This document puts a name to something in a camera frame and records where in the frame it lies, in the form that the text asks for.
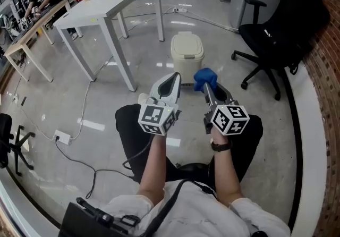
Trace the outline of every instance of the blue object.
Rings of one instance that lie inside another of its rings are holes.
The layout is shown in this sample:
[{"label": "blue object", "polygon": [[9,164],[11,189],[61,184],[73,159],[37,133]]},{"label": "blue object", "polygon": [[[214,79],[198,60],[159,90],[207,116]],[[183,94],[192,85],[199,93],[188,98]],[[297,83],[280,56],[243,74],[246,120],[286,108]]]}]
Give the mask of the blue object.
[{"label": "blue object", "polygon": [[217,87],[217,74],[210,68],[203,68],[193,76],[196,83],[193,88],[195,91],[203,92],[203,85],[205,82],[209,83],[212,90],[215,90]]}]

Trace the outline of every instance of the floor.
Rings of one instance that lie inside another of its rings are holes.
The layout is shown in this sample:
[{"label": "floor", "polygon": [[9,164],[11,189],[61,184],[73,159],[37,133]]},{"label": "floor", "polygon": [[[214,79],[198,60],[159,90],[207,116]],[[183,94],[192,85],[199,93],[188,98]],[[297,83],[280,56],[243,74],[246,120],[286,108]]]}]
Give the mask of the floor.
[{"label": "floor", "polygon": [[[245,196],[258,203],[263,209],[288,222],[296,173],[295,140],[290,107],[283,84],[281,101],[274,100],[274,89],[263,73],[249,81],[245,91],[240,84],[245,76],[254,69],[254,64],[242,59],[232,61],[230,55],[237,49],[252,54],[240,35],[198,20],[172,13],[164,15],[165,41],[158,41],[153,0],[136,0],[124,10],[131,30],[128,39],[120,40],[130,69],[138,83],[136,92],[130,92],[114,61],[104,67],[91,83],[84,119],[89,121],[83,126],[79,137],[70,146],[60,143],[60,148],[70,157],[89,163],[94,168],[117,169],[126,174],[130,171],[122,167],[125,155],[119,135],[115,128],[115,111],[126,104],[137,102],[141,92],[149,92],[151,85],[164,74],[173,72],[170,51],[171,38],[179,31],[192,31],[203,43],[205,58],[203,64],[218,74],[218,81],[224,85],[244,105],[248,113],[262,118],[264,133],[255,157],[243,179],[241,186]],[[172,11],[172,5],[186,4],[188,10],[217,23],[229,25],[229,2],[219,0],[162,0],[163,11]],[[121,35],[118,21],[113,20],[117,35]],[[110,58],[109,49],[98,27],[82,28],[84,36],[75,43],[86,58],[92,70],[98,70]],[[61,37],[53,29],[49,32],[55,40],[51,46],[45,36],[37,37],[32,51],[40,57],[42,65],[52,74],[49,83],[28,61],[24,72],[29,82],[20,80],[15,73],[2,96],[2,113],[13,118],[12,131],[19,124],[25,131],[36,133],[29,139],[29,149],[23,150],[28,162],[35,167],[29,171],[20,161],[19,177],[27,192],[58,222],[62,221],[69,202],[76,197],[85,197],[91,189],[93,172],[81,164],[68,161],[58,151],[54,142],[47,140],[37,131],[32,122],[48,137],[56,129],[77,135],[81,117],[84,94],[89,80],[82,72]],[[15,92],[19,103],[26,97],[23,110],[11,98]],[[205,135],[203,115],[208,111],[200,92],[185,88],[178,101],[182,114],[171,128],[168,137],[179,139],[180,145],[170,143],[167,154],[173,163],[210,161],[208,135]],[[14,172],[11,156],[9,167]],[[89,202],[96,207],[105,206],[113,197],[120,194],[134,194],[138,184],[117,173],[98,173],[95,190]]]}]

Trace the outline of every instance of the black office chair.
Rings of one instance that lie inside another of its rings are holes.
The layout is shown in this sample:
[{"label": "black office chair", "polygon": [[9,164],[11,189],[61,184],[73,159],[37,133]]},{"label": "black office chair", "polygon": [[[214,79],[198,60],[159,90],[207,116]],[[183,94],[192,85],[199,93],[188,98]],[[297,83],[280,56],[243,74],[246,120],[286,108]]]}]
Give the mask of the black office chair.
[{"label": "black office chair", "polygon": [[9,164],[8,154],[11,150],[14,152],[15,159],[15,173],[18,176],[22,174],[18,172],[18,157],[22,159],[25,165],[29,170],[33,170],[34,167],[29,165],[21,152],[21,146],[29,137],[35,137],[36,135],[33,132],[28,132],[21,140],[20,139],[20,130],[23,130],[24,127],[19,125],[18,131],[15,137],[15,144],[10,143],[10,140],[14,139],[13,134],[11,134],[12,127],[12,118],[4,113],[0,113],[0,168],[6,168]]},{"label": "black office chair", "polygon": [[322,0],[280,0],[280,3],[269,21],[257,24],[260,6],[266,6],[258,0],[245,0],[254,6],[253,24],[240,26],[239,32],[246,44],[256,56],[234,51],[258,66],[243,80],[241,88],[246,90],[247,81],[264,70],[276,90],[275,99],[280,100],[281,93],[271,69],[279,75],[284,67],[296,74],[302,57],[312,50],[308,41],[313,34],[329,21],[329,12]]}]

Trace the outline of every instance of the trash can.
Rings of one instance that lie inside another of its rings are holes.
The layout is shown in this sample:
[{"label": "trash can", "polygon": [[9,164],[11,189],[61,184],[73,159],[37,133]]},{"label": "trash can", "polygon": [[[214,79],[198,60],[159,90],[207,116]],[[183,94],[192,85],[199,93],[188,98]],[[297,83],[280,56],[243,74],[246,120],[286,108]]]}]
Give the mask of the trash can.
[{"label": "trash can", "polygon": [[181,74],[182,84],[194,83],[194,74],[202,68],[204,50],[201,39],[191,32],[178,32],[171,40],[174,71]]}]

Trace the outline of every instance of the wristwatch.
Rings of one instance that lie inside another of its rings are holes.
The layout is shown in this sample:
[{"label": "wristwatch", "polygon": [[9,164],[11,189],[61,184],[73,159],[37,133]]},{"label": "wristwatch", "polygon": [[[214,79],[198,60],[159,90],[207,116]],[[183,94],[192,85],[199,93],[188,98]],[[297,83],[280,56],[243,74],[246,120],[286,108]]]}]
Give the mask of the wristwatch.
[{"label": "wristwatch", "polygon": [[211,142],[211,148],[213,151],[216,152],[221,152],[221,151],[226,151],[229,150],[233,147],[233,142],[231,140],[228,141],[228,143],[225,143],[223,145],[217,145],[214,143],[214,141]]}]

